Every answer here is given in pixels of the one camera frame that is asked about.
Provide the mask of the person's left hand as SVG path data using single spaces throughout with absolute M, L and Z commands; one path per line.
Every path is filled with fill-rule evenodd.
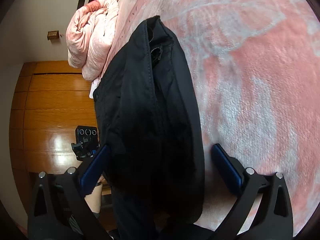
M 101 209 L 101 196 L 103 191 L 103 176 L 100 176 L 91 194 L 85 197 L 85 201 L 94 215 L 99 215 Z

